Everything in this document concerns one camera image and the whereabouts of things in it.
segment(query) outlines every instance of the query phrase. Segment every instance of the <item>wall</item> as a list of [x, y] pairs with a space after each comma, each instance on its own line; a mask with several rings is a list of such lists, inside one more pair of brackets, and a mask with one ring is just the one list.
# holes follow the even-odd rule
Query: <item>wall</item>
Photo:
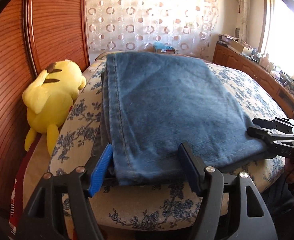
[[212, 31], [212, 37], [209, 44], [209, 57], [208, 60], [212, 60], [215, 52], [216, 42], [218, 41], [218, 35], [225, 33], [230, 36], [234, 36], [236, 29], [237, 14], [239, 10], [239, 3], [237, 0], [217, 0], [219, 15], [217, 24]]
[[26, 5], [37, 73], [50, 63], [64, 59], [76, 62], [84, 71], [89, 59], [82, 0], [28, 0]]
[[[253, 48], [259, 47], [264, 19], [264, 0], [250, 0], [250, 11], [247, 22], [247, 43]], [[237, 27], [240, 27], [240, 14], [237, 16]]]
[[23, 39], [22, 4], [23, 0], [11, 0], [0, 14], [0, 208], [7, 211], [29, 128], [22, 93], [32, 75]]

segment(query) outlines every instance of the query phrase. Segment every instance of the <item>yellow plush toy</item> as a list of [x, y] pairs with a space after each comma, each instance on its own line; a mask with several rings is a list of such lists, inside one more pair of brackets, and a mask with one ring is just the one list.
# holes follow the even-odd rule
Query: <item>yellow plush toy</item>
[[31, 127], [25, 140], [26, 151], [37, 133], [47, 133], [47, 149], [52, 154], [59, 136], [58, 128], [65, 122], [79, 89], [85, 85], [86, 78], [79, 66], [71, 60], [63, 60], [51, 63], [28, 86], [23, 93]]

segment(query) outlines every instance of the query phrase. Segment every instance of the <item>bed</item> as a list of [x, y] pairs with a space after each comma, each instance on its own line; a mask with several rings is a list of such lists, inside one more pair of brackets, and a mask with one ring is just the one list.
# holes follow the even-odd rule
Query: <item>bed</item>
[[[47, 169], [54, 175], [71, 172], [84, 165], [95, 147], [96, 132], [100, 125], [98, 106], [102, 103], [101, 73], [106, 64], [102, 55], [84, 72], [87, 85], [79, 94], [73, 109], [63, 125], [51, 159], [44, 157], [44, 138], [30, 153], [30, 161], [24, 172], [22, 207], [25, 207], [38, 180]], [[285, 117], [274, 100], [247, 74], [231, 68], [206, 63], [221, 80], [225, 88], [235, 96], [251, 117]], [[267, 189], [283, 172], [284, 158], [248, 163], [234, 172], [246, 171], [260, 192]], [[130, 230], [171, 230], [191, 226], [198, 213], [201, 198], [191, 192], [187, 182], [148, 186], [102, 187], [90, 199], [98, 224]], [[73, 224], [68, 195], [63, 196], [65, 220], [70, 237]], [[224, 196], [222, 214], [227, 211], [227, 195]]]

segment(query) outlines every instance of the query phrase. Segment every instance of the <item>cardboard box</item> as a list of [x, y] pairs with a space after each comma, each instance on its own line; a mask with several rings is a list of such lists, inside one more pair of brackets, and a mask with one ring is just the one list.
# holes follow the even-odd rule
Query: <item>cardboard box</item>
[[247, 47], [241, 45], [239, 42], [237, 41], [231, 41], [229, 43], [229, 46], [231, 46], [232, 48], [234, 48], [235, 50], [237, 50], [239, 53], [247, 55], [247, 56], [251, 56], [253, 49], [248, 49]]
[[158, 54], [166, 53], [166, 54], [175, 54], [177, 50], [175, 49], [156, 49], [155, 52]]

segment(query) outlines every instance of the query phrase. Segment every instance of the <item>metal screw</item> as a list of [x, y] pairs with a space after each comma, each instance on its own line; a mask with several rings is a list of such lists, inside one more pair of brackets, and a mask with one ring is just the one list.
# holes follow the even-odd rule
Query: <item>metal screw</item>
[[44, 179], [50, 179], [51, 178], [51, 173], [50, 172], [47, 172], [43, 175], [43, 178]]
[[214, 168], [214, 167], [212, 167], [212, 166], [208, 166], [208, 167], [206, 167], [206, 171], [208, 171], [208, 172], [210, 172], [210, 173], [212, 173], [212, 172], [214, 172], [216, 169]]
[[240, 177], [242, 177], [243, 179], [246, 179], [249, 176], [248, 176], [248, 173], [246, 173], [246, 172], [243, 171], [243, 172], [240, 173]]
[[79, 166], [76, 168], [76, 172], [78, 172], [78, 173], [83, 173], [84, 171], [85, 171], [85, 167], [83, 167], [83, 166]]

